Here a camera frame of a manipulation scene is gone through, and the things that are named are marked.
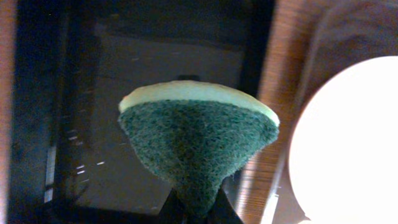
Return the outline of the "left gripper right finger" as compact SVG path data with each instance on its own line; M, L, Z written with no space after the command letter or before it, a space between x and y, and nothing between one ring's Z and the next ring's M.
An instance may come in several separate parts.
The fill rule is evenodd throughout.
M209 224L243 224L230 204L223 189L219 189L215 203L208 214Z

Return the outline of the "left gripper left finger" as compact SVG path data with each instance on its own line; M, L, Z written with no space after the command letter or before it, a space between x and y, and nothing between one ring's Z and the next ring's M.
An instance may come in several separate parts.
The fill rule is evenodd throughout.
M157 216L157 224L184 224L185 209L177 197L177 192L172 189L163 207Z

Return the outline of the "green yellow scrub sponge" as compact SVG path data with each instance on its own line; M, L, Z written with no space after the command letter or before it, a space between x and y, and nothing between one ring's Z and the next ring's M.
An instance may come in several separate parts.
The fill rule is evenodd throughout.
M197 217L212 209L224 179L279 135L279 117L268 106L215 83L143 86L121 100L119 112L143 166L168 182Z

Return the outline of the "white plate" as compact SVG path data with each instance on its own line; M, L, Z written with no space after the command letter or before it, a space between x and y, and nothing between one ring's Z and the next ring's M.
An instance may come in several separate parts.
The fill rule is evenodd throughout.
M314 223L397 224L397 57L326 82L295 127L292 190Z

